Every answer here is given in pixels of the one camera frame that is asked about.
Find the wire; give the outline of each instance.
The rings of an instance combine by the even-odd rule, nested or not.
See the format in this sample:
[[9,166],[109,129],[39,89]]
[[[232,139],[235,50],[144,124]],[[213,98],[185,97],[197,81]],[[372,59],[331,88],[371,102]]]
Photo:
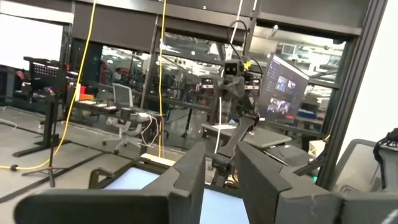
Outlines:
[[[87,40],[86,40],[86,46],[85,46],[85,50],[83,52],[83,58],[81,59],[81,65],[80,65],[80,70],[79,70],[79,74],[77,76],[77,81],[76,84],[80,83],[80,78],[81,78],[81,73],[83,71],[83,66],[85,63],[85,59],[86,59],[86,54],[87,54],[87,49],[88,49],[88,43],[91,39],[91,31],[93,30],[93,23],[94,23],[94,13],[95,13],[95,6],[96,6],[96,0],[93,0],[93,9],[91,10],[91,17],[90,17],[90,26],[88,28],[88,35],[87,35]],[[73,103],[75,102],[75,98],[76,95],[79,94],[78,89],[75,90],[75,93],[73,94],[73,98],[72,98],[72,102],[70,103],[70,107],[69,107],[69,111],[68,111],[68,115],[67,115],[67,120],[65,122],[65,129],[63,130],[63,134],[62,134],[62,138],[57,146],[57,149],[55,150],[54,155],[57,154],[57,152],[60,150],[63,141],[65,140],[65,136],[67,135],[67,131],[68,131],[68,124],[69,124],[69,119],[70,119],[70,115],[72,113],[72,108],[73,108]],[[45,166],[46,164],[48,164],[50,162],[50,159],[47,159],[45,162],[37,165],[37,166],[31,166],[31,167],[19,167],[17,165],[13,165],[13,166],[0,166],[0,169],[15,169],[15,170],[32,170],[32,169],[38,169],[42,166]]]
[[[142,145],[151,147],[159,135],[159,124],[157,123],[156,118],[154,118],[153,116],[149,116],[149,117],[150,117],[149,124],[146,126],[146,128],[144,130],[141,131],[141,138],[142,138],[142,142],[143,142]],[[148,144],[145,142],[144,133],[148,130],[148,128],[152,124],[152,120],[154,120],[155,124],[156,124],[156,135],[154,136],[153,140]]]
[[[163,117],[163,109],[162,109],[162,56],[163,56],[163,40],[164,40],[164,31],[165,31],[165,19],[166,19],[166,6],[167,6],[167,0],[163,0],[163,12],[162,12],[162,27],[160,31],[160,50],[159,50],[159,113],[161,117]],[[161,122],[159,130],[162,131],[164,129],[164,124]],[[159,153],[158,157],[162,156],[162,141],[164,142],[164,139],[162,139],[163,135],[159,136]]]
[[233,43],[233,40],[234,40],[234,38],[235,38],[235,32],[236,32],[236,29],[237,29],[237,27],[238,27],[237,23],[239,23],[239,22],[243,24],[244,33],[245,33],[244,40],[243,40],[243,45],[242,45],[242,48],[243,48],[242,53],[243,53],[243,55],[244,55],[244,53],[245,53],[245,48],[246,48],[246,41],[247,41],[247,39],[248,39],[249,29],[248,29],[247,25],[246,25],[242,20],[239,19],[239,14],[238,14],[238,16],[236,17],[236,20],[233,21],[233,22],[229,25],[229,27],[228,27],[228,29],[227,29],[227,31],[226,31],[226,38],[227,38],[227,40],[229,40],[229,29],[232,28],[233,25],[235,25],[234,31],[233,31],[233,33],[232,33],[231,41],[230,41],[230,44]]
[[250,59],[253,60],[257,64],[257,66],[260,68],[261,78],[262,78],[264,76],[264,71],[262,70],[260,63],[254,58],[250,58]]

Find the display screen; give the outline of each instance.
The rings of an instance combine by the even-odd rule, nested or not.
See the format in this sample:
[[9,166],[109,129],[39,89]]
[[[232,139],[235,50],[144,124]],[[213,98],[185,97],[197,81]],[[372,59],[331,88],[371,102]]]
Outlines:
[[276,55],[261,83],[258,109],[267,121],[291,124],[299,112],[309,77]]
[[0,14],[0,65],[29,69],[24,57],[60,60],[62,26]]

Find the white cable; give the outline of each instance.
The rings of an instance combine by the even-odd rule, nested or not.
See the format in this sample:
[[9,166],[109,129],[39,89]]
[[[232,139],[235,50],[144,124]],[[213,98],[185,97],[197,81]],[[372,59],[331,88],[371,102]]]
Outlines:
[[[157,138],[158,135],[159,135],[159,125],[158,125],[158,123],[157,123],[156,118],[154,118],[154,117],[151,116],[151,115],[149,115],[149,118],[150,118],[149,124],[145,127],[144,130],[141,131],[141,138],[142,138],[142,142],[143,142],[143,143],[141,143],[141,144],[144,145],[144,146],[149,146],[149,147],[151,147],[151,146],[153,145],[153,143],[155,142],[156,138]],[[150,142],[150,144],[148,144],[148,143],[145,142],[144,132],[146,132],[146,131],[148,130],[148,128],[149,128],[150,125],[152,124],[152,120],[155,120],[155,124],[156,124],[156,135],[154,136],[154,138],[153,138],[153,140]]]
[[11,125],[14,126],[13,129],[18,128],[18,124],[17,124],[17,123],[14,123],[14,122],[12,122],[12,121],[8,121],[8,120],[5,120],[5,119],[0,119],[0,123],[11,124]]
[[[240,15],[241,15],[241,10],[242,10],[242,5],[243,5],[243,0],[241,0],[241,2],[239,3],[239,8],[238,8],[238,13],[237,13],[237,15],[236,15],[236,20],[238,20],[239,19],[239,17],[240,17]],[[231,40],[230,40],[230,43],[232,44],[233,43],[233,40],[234,40],[234,38],[235,38],[235,33],[236,33],[236,29],[238,28],[238,23],[235,23],[235,27],[234,27],[234,31],[233,31],[233,33],[232,33],[232,36],[231,36]],[[222,109],[222,106],[221,106],[221,104],[222,104],[222,102],[223,102],[223,99],[221,98],[221,97],[219,97],[218,98],[219,99],[219,104],[220,104],[220,109],[219,109],[219,115],[218,115],[218,132],[217,132],[217,140],[216,140],[216,148],[215,148],[215,150],[214,150],[214,154],[216,154],[217,153],[217,150],[218,150],[218,144],[220,143],[220,135],[221,135],[221,118],[222,118],[222,112],[221,112],[221,109]]]

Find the yellow cable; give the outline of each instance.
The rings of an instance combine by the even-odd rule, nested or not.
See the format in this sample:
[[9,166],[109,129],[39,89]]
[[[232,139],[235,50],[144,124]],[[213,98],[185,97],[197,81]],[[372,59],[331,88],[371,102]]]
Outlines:
[[[91,11],[91,18],[90,18],[90,27],[88,29],[88,35],[87,35],[87,40],[86,40],[86,46],[85,46],[85,50],[83,52],[83,58],[81,59],[81,65],[80,65],[80,70],[79,70],[79,74],[77,76],[77,83],[80,83],[80,78],[81,78],[81,73],[83,71],[83,66],[84,66],[84,62],[86,59],[86,53],[87,53],[87,48],[88,48],[88,42],[90,41],[91,38],[91,31],[93,30],[93,22],[94,22],[94,13],[95,13],[95,6],[96,6],[96,0],[93,1],[93,9]],[[70,103],[70,107],[69,107],[69,111],[68,111],[68,116],[67,116],[67,120],[65,122],[65,129],[63,130],[63,134],[62,134],[62,138],[60,140],[59,145],[57,146],[57,149],[55,150],[53,155],[56,155],[56,153],[60,150],[63,141],[65,140],[65,136],[67,135],[67,131],[68,131],[68,124],[69,124],[69,119],[70,119],[70,115],[72,113],[72,107],[73,107],[73,103],[75,102],[75,98],[76,98],[76,94],[79,94],[77,92],[78,90],[75,90],[75,93],[73,94],[73,98],[72,98],[72,102]],[[38,169],[42,166],[45,166],[46,164],[48,164],[50,162],[50,159],[47,159],[45,162],[41,163],[40,165],[37,166],[31,166],[31,167],[16,167],[17,170],[32,170],[32,169]],[[0,166],[0,169],[10,169],[11,166]]]
[[[159,51],[159,113],[161,116],[163,116],[163,109],[162,109],[162,56],[163,56],[163,50],[162,50],[162,44],[163,44],[163,37],[164,37],[164,31],[165,31],[165,17],[166,17],[166,3],[167,0],[163,1],[163,13],[162,13],[162,28],[160,31],[160,51]],[[162,134],[159,135],[159,153],[158,157],[162,156],[162,128],[164,125],[162,122],[159,125],[159,132]]]

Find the table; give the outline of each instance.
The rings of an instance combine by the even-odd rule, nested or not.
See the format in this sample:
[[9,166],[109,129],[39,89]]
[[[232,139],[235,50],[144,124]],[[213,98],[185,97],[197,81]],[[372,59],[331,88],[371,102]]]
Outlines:
[[[218,129],[216,127],[210,124],[201,124],[201,125],[207,130],[207,133],[210,136],[217,137]],[[227,142],[234,133],[234,130],[235,129],[222,129],[220,134],[221,140]],[[243,141],[247,142],[248,144],[258,149],[267,149],[268,147],[271,146],[285,144],[291,140],[292,140],[291,137],[275,133],[273,131],[266,130],[261,127],[256,127],[254,129],[253,136],[246,135],[246,137],[243,139]]]

